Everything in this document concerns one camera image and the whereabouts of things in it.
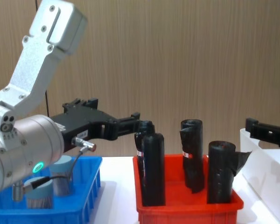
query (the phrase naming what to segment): plastic crate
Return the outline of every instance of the plastic crate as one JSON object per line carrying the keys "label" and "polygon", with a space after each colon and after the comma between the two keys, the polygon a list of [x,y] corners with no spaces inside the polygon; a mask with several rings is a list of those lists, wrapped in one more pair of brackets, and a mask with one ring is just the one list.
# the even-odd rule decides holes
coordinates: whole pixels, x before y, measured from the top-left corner
{"label": "plastic crate", "polygon": [[[0,224],[87,224],[100,188],[102,158],[80,157],[73,170],[74,193],[54,196],[53,209],[26,209],[26,199],[12,200],[12,188],[0,192]],[[49,176],[49,168],[30,176]]]}
{"label": "plastic crate", "polygon": [[[244,202],[232,191],[231,203],[207,204],[206,187],[192,194],[185,186],[182,155],[165,156],[166,206],[144,207],[137,157],[133,158],[136,204],[140,224],[236,224],[237,212]],[[207,186],[208,158],[203,158],[205,186]]]}

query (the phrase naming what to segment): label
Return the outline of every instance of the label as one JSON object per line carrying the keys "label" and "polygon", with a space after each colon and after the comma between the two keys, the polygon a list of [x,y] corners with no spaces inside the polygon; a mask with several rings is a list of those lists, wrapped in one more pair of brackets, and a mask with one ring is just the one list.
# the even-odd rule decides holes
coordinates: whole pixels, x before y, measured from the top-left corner
{"label": "label", "polygon": [[80,134],[77,135],[78,138],[83,139],[88,136],[88,130],[81,132]]}
{"label": "label", "polygon": [[189,158],[189,159],[192,159],[193,158],[193,155],[191,153],[186,153],[186,152],[182,152],[182,155],[186,158]]}
{"label": "label", "polygon": [[61,132],[66,131],[65,126],[63,126],[63,125],[61,125],[61,124],[58,124],[58,123],[56,123],[56,122],[55,122],[55,124],[57,125],[57,127],[59,128],[59,130],[60,130]]}
{"label": "label", "polygon": [[143,153],[137,150],[137,156],[143,156]]}

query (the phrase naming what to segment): green status light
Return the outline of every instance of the green status light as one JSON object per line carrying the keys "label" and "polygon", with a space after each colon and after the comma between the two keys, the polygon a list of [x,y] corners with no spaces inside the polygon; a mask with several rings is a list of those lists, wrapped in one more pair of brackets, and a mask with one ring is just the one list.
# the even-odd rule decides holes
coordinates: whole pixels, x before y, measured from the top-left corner
{"label": "green status light", "polygon": [[41,162],[38,162],[38,163],[34,166],[32,172],[35,174],[35,173],[37,173],[38,171],[41,171],[41,169],[44,167],[44,165],[45,165],[44,162],[42,162],[42,161],[41,161]]}

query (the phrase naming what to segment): wood grain panel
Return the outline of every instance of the wood grain panel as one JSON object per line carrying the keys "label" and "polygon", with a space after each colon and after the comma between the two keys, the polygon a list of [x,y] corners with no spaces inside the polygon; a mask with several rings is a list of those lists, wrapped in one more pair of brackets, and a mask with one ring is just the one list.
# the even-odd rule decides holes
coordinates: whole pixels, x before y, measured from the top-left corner
{"label": "wood grain panel", "polygon": [[[58,68],[49,109],[99,98],[115,117],[141,112],[180,153],[180,122],[239,147],[245,118],[280,125],[280,0],[73,0],[88,26]],[[96,140],[97,154],[135,155],[133,136]]]}
{"label": "wood grain panel", "polygon": [[[35,13],[34,0],[0,0],[0,89],[9,83]],[[46,115],[45,101],[32,114]]]}

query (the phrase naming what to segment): white table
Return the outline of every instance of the white table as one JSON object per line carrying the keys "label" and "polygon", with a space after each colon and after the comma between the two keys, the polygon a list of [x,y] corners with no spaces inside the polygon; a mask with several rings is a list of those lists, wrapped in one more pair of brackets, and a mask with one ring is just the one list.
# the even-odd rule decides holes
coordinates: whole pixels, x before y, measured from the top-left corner
{"label": "white table", "polygon": [[[91,224],[137,224],[132,157],[104,157],[100,167],[101,188],[91,213]],[[233,188],[245,206],[237,224],[279,224],[278,220],[239,173]]]}

